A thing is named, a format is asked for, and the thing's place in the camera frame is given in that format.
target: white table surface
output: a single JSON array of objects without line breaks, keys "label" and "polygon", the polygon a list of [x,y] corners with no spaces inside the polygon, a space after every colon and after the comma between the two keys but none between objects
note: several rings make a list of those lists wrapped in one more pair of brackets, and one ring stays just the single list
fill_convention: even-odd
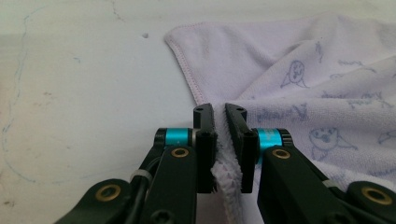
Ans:
[{"label": "white table surface", "polygon": [[[158,128],[192,126],[171,29],[326,11],[396,21],[391,0],[0,0],[0,223],[53,223],[93,184],[128,180]],[[197,223],[224,222],[219,195],[199,196]]]}]

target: white towel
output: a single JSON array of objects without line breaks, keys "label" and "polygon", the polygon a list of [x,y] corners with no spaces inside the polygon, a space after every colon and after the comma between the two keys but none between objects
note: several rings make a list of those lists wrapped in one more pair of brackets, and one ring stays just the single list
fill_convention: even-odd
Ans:
[{"label": "white towel", "polygon": [[[286,128],[343,190],[369,180],[396,190],[396,23],[322,14],[296,21],[205,22],[165,38],[198,105],[215,105],[212,169],[230,223],[246,218],[224,103],[250,128]],[[260,181],[260,167],[257,167]]]}]

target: brass ring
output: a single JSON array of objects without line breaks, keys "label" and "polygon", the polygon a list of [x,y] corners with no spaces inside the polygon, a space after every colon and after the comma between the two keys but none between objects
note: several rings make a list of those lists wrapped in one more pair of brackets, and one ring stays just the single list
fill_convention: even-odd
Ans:
[{"label": "brass ring", "polygon": [[273,150],[273,155],[282,159],[282,160],[286,160],[286,159],[290,158],[290,153],[287,150],[280,149],[280,148]]},{"label": "brass ring", "polygon": [[183,157],[186,157],[187,155],[189,155],[189,151],[182,147],[173,149],[171,153],[172,153],[172,156],[174,156],[176,158],[183,158]]},{"label": "brass ring", "polygon": [[387,193],[379,189],[364,187],[361,189],[361,193],[364,197],[375,203],[382,205],[390,205],[393,203],[392,198],[390,198]]},{"label": "brass ring", "polygon": [[[112,189],[112,191],[110,191],[110,194],[106,195],[106,190],[109,189]],[[99,190],[96,191],[95,197],[97,201],[105,203],[117,198],[120,195],[120,193],[121,193],[120,186],[110,184],[99,188]]]}]

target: white surface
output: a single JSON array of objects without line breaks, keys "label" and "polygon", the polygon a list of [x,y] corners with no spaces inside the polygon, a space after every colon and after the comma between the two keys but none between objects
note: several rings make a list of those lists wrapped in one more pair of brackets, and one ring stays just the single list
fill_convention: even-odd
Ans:
[{"label": "white surface", "polygon": [[[128,179],[158,128],[192,125],[191,93],[163,41],[174,27],[324,11],[396,21],[395,9],[393,1],[0,1],[0,222],[56,221],[93,184]],[[219,198],[200,197],[198,223],[223,216]]]}]

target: lavender cloth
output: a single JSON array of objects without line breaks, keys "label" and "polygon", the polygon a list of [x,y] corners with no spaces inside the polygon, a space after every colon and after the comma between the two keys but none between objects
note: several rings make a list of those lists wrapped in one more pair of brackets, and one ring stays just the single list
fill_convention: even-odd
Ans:
[{"label": "lavender cloth", "polygon": [[[244,107],[250,128],[288,129],[341,189],[369,180],[396,190],[396,23],[334,14],[206,22],[178,27],[165,40],[196,103],[215,106],[212,173],[230,223],[246,217],[224,103]],[[259,166],[255,176],[258,185]]]}]

